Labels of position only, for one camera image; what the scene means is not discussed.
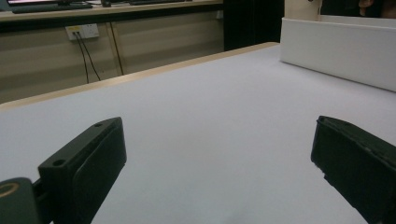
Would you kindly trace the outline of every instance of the wire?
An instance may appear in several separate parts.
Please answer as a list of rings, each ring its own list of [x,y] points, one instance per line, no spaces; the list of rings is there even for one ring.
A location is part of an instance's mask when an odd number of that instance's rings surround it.
[[[87,61],[85,60],[84,50],[82,49],[81,43],[79,42],[79,38],[78,38],[78,35],[76,34],[76,32],[73,32],[73,35],[76,37],[76,40],[79,45],[79,49],[81,49],[82,58],[84,59],[85,75],[87,77],[87,84],[88,84],[88,83],[90,83],[90,80],[88,78],[88,68],[87,68]]]
[[[92,66],[93,71],[95,72],[95,74],[96,74],[96,76],[98,77],[99,81],[101,81],[102,79],[99,77],[98,73],[96,72],[95,66],[93,65],[93,62],[92,62],[91,54],[88,52],[87,46],[85,46],[85,43],[84,43],[84,40],[83,40],[82,37],[81,37],[81,34],[80,34],[79,32],[77,32],[77,35],[78,35],[78,37],[80,38],[81,43],[82,43],[82,46],[84,46],[84,49],[85,49],[85,51],[86,51],[87,54],[88,54],[88,57],[90,58],[91,66]]]

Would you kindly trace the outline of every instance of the white cardboard box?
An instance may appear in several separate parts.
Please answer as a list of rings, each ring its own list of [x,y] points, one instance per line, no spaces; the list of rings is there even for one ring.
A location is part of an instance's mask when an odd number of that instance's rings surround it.
[[[280,60],[396,91],[396,20],[283,19]]]

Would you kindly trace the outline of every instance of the power outlet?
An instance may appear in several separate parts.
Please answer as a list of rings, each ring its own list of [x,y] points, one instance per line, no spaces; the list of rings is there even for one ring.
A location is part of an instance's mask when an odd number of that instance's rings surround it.
[[[79,33],[81,38],[93,38],[99,36],[98,26],[94,24],[66,26],[67,36],[69,40],[75,40],[76,36],[73,33]]]

